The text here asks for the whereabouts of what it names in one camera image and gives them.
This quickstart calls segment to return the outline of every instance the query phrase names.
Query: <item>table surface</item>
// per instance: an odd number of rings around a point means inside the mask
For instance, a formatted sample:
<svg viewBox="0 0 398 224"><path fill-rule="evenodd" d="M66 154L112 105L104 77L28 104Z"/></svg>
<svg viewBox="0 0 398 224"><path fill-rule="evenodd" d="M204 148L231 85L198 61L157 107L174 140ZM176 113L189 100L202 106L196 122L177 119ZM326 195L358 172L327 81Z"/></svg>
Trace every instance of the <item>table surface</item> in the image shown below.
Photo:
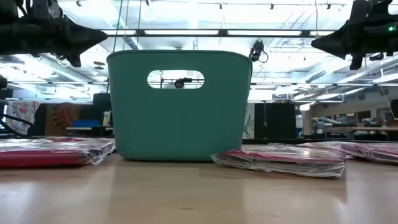
<svg viewBox="0 0 398 224"><path fill-rule="evenodd" d="M333 127L325 128L326 132L349 133L353 131L398 131L398 128L382 127Z"/></svg>
<svg viewBox="0 0 398 224"><path fill-rule="evenodd" d="M91 131L93 127L67 127L68 131ZM113 130L112 127L105 127L105 130Z"/></svg>
<svg viewBox="0 0 398 224"><path fill-rule="evenodd" d="M398 166L348 161L340 179L210 163L0 170L2 224L383 224L398 220Z"/></svg>

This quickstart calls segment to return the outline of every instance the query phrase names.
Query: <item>plastic wrap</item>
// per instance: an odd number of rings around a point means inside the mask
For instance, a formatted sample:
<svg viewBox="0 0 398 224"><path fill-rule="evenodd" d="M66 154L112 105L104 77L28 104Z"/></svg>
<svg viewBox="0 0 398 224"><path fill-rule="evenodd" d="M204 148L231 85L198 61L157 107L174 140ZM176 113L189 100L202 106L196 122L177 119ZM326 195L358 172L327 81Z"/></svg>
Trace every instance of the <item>plastic wrap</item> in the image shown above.
<svg viewBox="0 0 398 224"><path fill-rule="evenodd" d="M217 164L265 172L283 172L309 177L340 177L344 152L293 145L252 145L211 155Z"/></svg>
<svg viewBox="0 0 398 224"><path fill-rule="evenodd" d="M398 164L397 143L348 143L342 142L341 148L348 154L374 162Z"/></svg>
<svg viewBox="0 0 398 224"><path fill-rule="evenodd" d="M0 167L97 165L114 149L113 139L4 139L0 140Z"/></svg>

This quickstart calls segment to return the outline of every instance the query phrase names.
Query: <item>colorful artwork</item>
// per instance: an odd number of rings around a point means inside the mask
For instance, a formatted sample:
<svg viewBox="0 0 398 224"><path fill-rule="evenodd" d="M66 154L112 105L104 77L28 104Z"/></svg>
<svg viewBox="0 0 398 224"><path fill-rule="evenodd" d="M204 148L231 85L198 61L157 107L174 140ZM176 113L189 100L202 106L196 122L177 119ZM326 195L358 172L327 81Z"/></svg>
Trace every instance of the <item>colorful artwork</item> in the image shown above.
<svg viewBox="0 0 398 224"><path fill-rule="evenodd" d="M7 107L7 115L15 116L20 119L34 123L35 112L39 107L40 103L36 101L32 102L11 102ZM27 134L29 125L13 119L6 119L6 123L15 131L21 134Z"/></svg>
<svg viewBox="0 0 398 224"><path fill-rule="evenodd" d="M79 119L81 105L60 103L48 105L45 135L61 136L67 133L67 127L72 127L73 120Z"/></svg>

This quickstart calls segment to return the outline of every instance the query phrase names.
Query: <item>storage bin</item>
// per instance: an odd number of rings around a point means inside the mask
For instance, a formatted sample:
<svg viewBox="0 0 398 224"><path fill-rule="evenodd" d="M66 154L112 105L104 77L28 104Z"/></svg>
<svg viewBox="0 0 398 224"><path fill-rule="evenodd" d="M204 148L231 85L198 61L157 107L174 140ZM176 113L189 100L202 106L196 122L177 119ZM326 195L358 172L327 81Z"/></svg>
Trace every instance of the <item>storage bin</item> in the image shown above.
<svg viewBox="0 0 398 224"><path fill-rule="evenodd" d="M108 58L116 147L125 159L211 161L240 149L252 62L205 50L125 50ZM196 70L197 89L152 88L154 70Z"/></svg>

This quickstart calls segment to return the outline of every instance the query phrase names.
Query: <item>ceiling light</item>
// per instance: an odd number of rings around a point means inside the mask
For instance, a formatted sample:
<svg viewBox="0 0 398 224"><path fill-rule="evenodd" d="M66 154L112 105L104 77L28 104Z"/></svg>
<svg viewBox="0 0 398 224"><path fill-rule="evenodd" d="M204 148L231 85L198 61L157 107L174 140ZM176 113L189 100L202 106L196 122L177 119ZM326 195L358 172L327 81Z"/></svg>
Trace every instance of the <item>ceiling light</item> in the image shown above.
<svg viewBox="0 0 398 224"><path fill-rule="evenodd" d="M315 100L294 100L295 103L315 103Z"/></svg>
<svg viewBox="0 0 398 224"><path fill-rule="evenodd" d="M299 36L299 35L301 35L301 31L295 31L295 30L229 30L228 35Z"/></svg>
<svg viewBox="0 0 398 224"><path fill-rule="evenodd" d="M26 84L16 85L16 84L12 84L12 83L8 83L7 85L14 86L14 87L17 87L17 88L23 88L25 90L36 91L36 88L34 88L32 85L26 85Z"/></svg>
<svg viewBox="0 0 398 224"><path fill-rule="evenodd" d="M147 35L217 35L218 30L145 30Z"/></svg>
<svg viewBox="0 0 398 224"><path fill-rule="evenodd" d="M283 86L287 86L287 85L291 85L291 83L254 83L256 85L283 85Z"/></svg>
<svg viewBox="0 0 398 224"><path fill-rule="evenodd" d="M137 32L135 30L125 30L125 29L101 30L101 31L108 35L136 35L137 34Z"/></svg>
<svg viewBox="0 0 398 224"><path fill-rule="evenodd" d="M324 95L318 96L317 99L318 100L325 100L325 99L330 99L330 98L336 97L338 95L340 95L340 94L339 93L324 94Z"/></svg>
<svg viewBox="0 0 398 224"><path fill-rule="evenodd" d="M323 87L319 87L319 88L324 88L326 86L332 86L332 83L298 83L298 86L323 86Z"/></svg>
<svg viewBox="0 0 398 224"><path fill-rule="evenodd" d="M344 103L342 100L321 100L319 103Z"/></svg>
<svg viewBox="0 0 398 224"><path fill-rule="evenodd" d="M358 91L361 91L363 89L365 89L365 87L357 88L357 89L354 89L354 90L350 90L350 91L345 92L344 95L350 95L350 94L356 93Z"/></svg>
<svg viewBox="0 0 398 224"><path fill-rule="evenodd" d="M378 84L378 86L398 86L398 83L382 83Z"/></svg>
<svg viewBox="0 0 398 224"><path fill-rule="evenodd" d="M370 83L339 83L338 86L373 86Z"/></svg>
<svg viewBox="0 0 398 224"><path fill-rule="evenodd" d="M319 35L319 36L324 36L324 35L329 35L329 34L332 34L334 31L311 31L310 32L310 35L314 35L314 36L316 36L316 35Z"/></svg>
<svg viewBox="0 0 398 224"><path fill-rule="evenodd" d="M359 74L352 75L352 76L350 76L350 77L347 77L347 78L344 78L344 79L342 79L342 80L339 80L337 83L351 82L351 81L354 81L355 79L357 79L357 78L359 78L359 77L361 77L361 76L363 76L363 75L364 75L364 73L361 72L361 73L359 73Z"/></svg>
<svg viewBox="0 0 398 224"><path fill-rule="evenodd" d="M312 93L312 94L300 94L300 95L298 95L298 96L295 96L294 98L293 98L293 100L301 100L301 99L304 99L304 98L308 98L308 97L311 97L311 96L313 96L313 95L315 95L316 93Z"/></svg>
<svg viewBox="0 0 398 224"><path fill-rule="evenodd" d="M45 98L20 98L20 100L45 100Z"/></svg>
<svg viewBox="0 0 398 224"><path fill-rule="evenodd" d="M300 111L309 111L311 108L311 105L313 105L313 104L314 104L314 102L301 105Z"/></svg>
<svg viewBox="0 0 398 224"><path fill-rule="evenodd" d="M83 84L88 84L88 82L53 82L53 84L83 85Z"/></svg>
<svg viewBox="0 0 398 224"><path fill-rule="evenodd" d="M383 83L383 82L389 82L392 80L398 79L398 73L392 74L392 75L384 75L376 80L374 80L374 83Z"/></svg>
<svg viewBox="0 0 398 224"><path fill-rule="evenodd" d="M13 84L19 84L19 83L23 83L23 84L47 84L48 82L46 81L13 81Z"/></svg>

